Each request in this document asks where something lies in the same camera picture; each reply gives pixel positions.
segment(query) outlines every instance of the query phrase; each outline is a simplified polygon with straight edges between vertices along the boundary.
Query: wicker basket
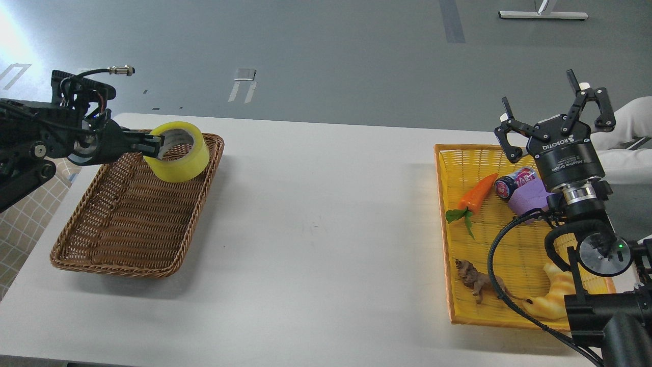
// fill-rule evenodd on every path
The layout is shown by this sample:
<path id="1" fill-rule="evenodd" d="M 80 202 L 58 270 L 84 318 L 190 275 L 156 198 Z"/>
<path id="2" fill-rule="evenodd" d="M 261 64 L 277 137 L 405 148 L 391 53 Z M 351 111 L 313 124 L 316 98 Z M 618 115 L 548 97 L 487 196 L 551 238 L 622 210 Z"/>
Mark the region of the wicker basket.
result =
<path id="1" fill-rule="evenodd" d="M 510 163 L 499 146 L 491 145 L 435 145 L 439 210 L 443 229 L 444 264 L 449 315 L 452 323 L 488 325 L 495 327 L 538 328 L 510 310 L 497 299 L 493 291 L 485 291 L 482 304 L 476 304 L 471 289 L 462 284 L 457 275 L 455 259 L 471 261 L 486 273 L 487 254 L 496 234 L 514 217 L 507 203 L 497 195 L 489 194 L 478 215 L 471 217 L 475 240 L 467 233 L 464 221 L 446 222 L 444 213 L 457 207 L 460 197 L 482 178 L 493 173 L 509 174 L 524 166 L 536 167 L 526 156 L 517 164 Z M 543 246 L 550 228 L 535 222 L 514 228 L 501 241 L 494 257 L 494 270 L 505 280 L 511 293 L 520 297 L 543 296 L 550 282 L 543 265 L 550 262 Z M 568 261 L 566 245 L 574 245 L 572 235 L 557 239 L 557 252 Z M 580 269 L 582 283 L 589 293 L 614 293 L 611 279 L 601 278 Z M 544 323 L 560 331 L 568 331 L 566 318 Z"/>
<path id="2" fill-rule="evenodd" d="M 203 136 L 209 164 L 186 182 L 158 179 L 139 153 L 103 165 L 50 253 L 54 267 L 145 278 L 174 274 L 188 251 L 224 149 L 219 136 Z M 176 146 L 164 159 L 178 159 L 190 148 Z"/>

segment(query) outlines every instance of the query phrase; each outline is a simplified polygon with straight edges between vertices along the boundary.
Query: yellow tape roll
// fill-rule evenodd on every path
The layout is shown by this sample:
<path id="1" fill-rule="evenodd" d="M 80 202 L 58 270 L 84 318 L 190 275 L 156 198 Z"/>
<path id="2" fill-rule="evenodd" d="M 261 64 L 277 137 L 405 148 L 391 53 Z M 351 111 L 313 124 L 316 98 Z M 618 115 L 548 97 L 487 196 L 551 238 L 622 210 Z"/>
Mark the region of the yellow tape roll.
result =
<path id="1" fill-rule="evenodd" d="M 168 122 L 150 133 L 164 136 L 158 158 L 143 157 L 156 177 L 167 182 L 183 182 L 195 178 L 208 165 L 209 153 L 201 131 L 191 123 Z M 162 161 L 163 155 L 174 146 L 191 144 L 188 154 L 174 161 Z"/>

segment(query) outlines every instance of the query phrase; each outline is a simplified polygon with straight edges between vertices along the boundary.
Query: connector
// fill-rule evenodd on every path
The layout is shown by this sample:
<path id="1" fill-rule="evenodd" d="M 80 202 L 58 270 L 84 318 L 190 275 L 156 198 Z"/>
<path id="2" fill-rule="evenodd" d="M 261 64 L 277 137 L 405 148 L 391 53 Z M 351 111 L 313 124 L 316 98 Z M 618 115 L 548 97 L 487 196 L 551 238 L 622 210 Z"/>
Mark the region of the connector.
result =
<path id="1" fill-rule="evenodd" d="M 109 69 L 109 74 L 126 74 L 127 76 L 132 76 L 136 70 L 129 66 L 113 66 L 113 67 L 108 67 Z"/>

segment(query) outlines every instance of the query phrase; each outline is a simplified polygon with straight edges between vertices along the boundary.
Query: brown wicker basket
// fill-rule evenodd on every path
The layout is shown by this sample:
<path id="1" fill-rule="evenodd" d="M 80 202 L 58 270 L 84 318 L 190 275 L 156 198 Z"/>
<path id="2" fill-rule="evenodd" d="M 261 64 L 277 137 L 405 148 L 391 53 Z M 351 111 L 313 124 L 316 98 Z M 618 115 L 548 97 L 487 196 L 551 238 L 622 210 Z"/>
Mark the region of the brown wicker basket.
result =
<path id="1" fill-rule="evenodd" d="M 224 141 L 203 134 L 209 164 L 197 177 L 158 179 L 139 153 L 103 165 L 59 235 L 50 262 L 77 272 L 162 278 L 183 262 L 224 150 Z M 164 159 L 178 159 L 179 145 Z"/>

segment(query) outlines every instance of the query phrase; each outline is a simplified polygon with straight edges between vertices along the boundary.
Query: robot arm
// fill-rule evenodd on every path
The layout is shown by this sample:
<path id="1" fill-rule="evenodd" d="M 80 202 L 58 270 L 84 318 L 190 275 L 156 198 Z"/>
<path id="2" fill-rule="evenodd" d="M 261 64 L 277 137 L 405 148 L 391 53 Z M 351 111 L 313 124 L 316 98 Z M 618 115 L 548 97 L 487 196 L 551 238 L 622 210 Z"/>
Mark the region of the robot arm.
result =
<path id="1" fill-rule="evenodd" d="M 0 212 L 54 177 L 55 165 L 46 157 L 87 166 L 114 162 L 128 152 L 158 155 L 162 136 L 118 126 L 106 108 L 115 89 L 85 78 L 134 71 L 129 66 L 77 75 L 54 70 L 50 103 L 0 99 Z M 87 114 L 90 103 L 97 108 Z"/>
<path id="2" fill-rule="evenodd" d="M 567 71 L 567 76 L 576 96 L 567 115 L 560 114 L 530 126 L 514 119 L 507 99 L 503 98 L 506 114 L 494 133 L 512 163 L 519 161 L 523 151 L 509 144 L 507 133 L 514 131 L 529 138 L 527 152 L 533 156 L 546 190 L 553 193 L 548 197 L 548 211 L 543 215 L 549 223 L 554 220 L 557 227 L 546 236 L 544 246 L 548 257 L 560 269 L 572 272 L 576 289 L 575 295 L 565 296 L 572 334 L 572 346 L 567 345 L 577 351 L 580 351 L 577 347 L 584 351 L 588 347 L 601 348 L 604 361 L 594 358 L 597 355 L 583 354 L 599 366 L 650 366 L 652 240 L 637 244 L 615 234 L 604 206 L 612 191 L 608 183 L 600 180 L 604 170 L 591 143 L 591 128 L 579 120 L 585 104 L 596 102 L 600 116 L 594 122 L 595 130 L 608 132 L 615 127 L 614 112 L 605 88 L 582 89 L 572 71 Z M 518 223 L 512 221 L 506 229 Z M 494 240 L 492 250 L 495 251 L 506 233 L 503 231 Z M 574 234 L 578 244 L 567 248 L 570 264 L 554 248 L 554 240 L 563 234 Z M 493 276 L 491 253 L 490 250 L 488 268 Z M 615 276 L 624 272 L 632 261 L 641 282 L 635 290 L 590 295 L 582 287 L 578 265 L 598 276 Z"/>

